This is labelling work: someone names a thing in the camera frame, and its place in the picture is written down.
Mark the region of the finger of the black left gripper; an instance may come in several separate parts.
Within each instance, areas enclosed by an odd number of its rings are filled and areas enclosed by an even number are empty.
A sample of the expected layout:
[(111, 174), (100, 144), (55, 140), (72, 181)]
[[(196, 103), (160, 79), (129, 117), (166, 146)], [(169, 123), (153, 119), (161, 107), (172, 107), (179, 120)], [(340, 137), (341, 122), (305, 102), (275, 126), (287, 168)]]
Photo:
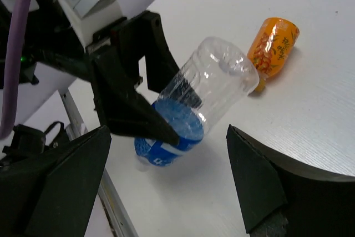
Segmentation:
[(140, 83), (139, 61), (144, 58), (148, 89), (160, 93), (179, 71), (166, 42), (160, 14), (143, 11), (124, 18), (110, 30), (111, 44), (136, 87)]
[(100, 125), (115, 135), (179, 142), (172, 126), (135, 90), (113, 46), (93, 52), (88, 69)]

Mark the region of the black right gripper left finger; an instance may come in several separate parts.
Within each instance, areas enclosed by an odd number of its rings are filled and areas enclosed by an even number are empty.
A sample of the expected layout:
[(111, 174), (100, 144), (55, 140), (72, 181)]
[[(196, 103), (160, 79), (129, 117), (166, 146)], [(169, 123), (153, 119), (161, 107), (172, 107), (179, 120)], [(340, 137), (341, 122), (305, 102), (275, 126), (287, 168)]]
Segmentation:
[(94, 199), (80, 181), (79, 138), (1, 168), (2, 236), (83, 236)]

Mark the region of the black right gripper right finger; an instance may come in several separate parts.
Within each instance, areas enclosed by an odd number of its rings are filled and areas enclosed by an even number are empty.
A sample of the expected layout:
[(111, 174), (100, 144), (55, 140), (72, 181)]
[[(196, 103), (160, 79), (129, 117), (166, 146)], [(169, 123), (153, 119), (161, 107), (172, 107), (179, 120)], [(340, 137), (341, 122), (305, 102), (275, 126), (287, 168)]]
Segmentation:
[(282, 154), (234, 126), (227, 149), (249, 236), (353, 236), (354, 177)]

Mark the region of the clear bottle with blue label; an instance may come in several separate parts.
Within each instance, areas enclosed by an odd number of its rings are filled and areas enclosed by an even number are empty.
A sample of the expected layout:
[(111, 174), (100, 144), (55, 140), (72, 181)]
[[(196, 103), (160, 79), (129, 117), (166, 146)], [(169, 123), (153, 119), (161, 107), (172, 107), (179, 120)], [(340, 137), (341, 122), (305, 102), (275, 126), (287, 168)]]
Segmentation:
[(178, 144), (135, 138), (138, 168), (165, 167), (186, 154), (259, 81), (257, 69), (237, 46), (205, 38), (152, 104), (178, 134)]

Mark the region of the orange bottle with patterned label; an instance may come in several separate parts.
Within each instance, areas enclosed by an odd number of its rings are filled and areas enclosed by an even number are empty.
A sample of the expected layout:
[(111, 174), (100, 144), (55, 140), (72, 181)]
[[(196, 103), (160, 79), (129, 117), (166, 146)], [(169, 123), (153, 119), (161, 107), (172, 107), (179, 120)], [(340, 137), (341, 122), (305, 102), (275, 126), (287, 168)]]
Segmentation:
[(263, 22), (247, 53), (260, 77), (255, 91), (263, 91), (266, 81), (281, 71), (299, 35), (298, 27), (286, 19), (272, 17)]

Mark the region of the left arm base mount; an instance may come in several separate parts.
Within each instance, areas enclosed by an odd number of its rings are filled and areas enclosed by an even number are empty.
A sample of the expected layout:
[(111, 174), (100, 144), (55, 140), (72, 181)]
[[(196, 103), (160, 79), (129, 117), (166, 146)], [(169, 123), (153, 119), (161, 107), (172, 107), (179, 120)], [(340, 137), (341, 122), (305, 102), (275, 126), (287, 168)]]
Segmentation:
[[(49, 144), (46, 144), (47, 136), (56, 126), (59, 126), (59, 132)], [(13, 131), (14, 136), (10, 146), (4, 146), (2, 150), (6, 156), (1, 159), (1, 168), (27, 158), (38, 156), (69, 142), (64, 123), (60, 121), (53, 122), (45, 131), (21, 124), (14, 126)]]

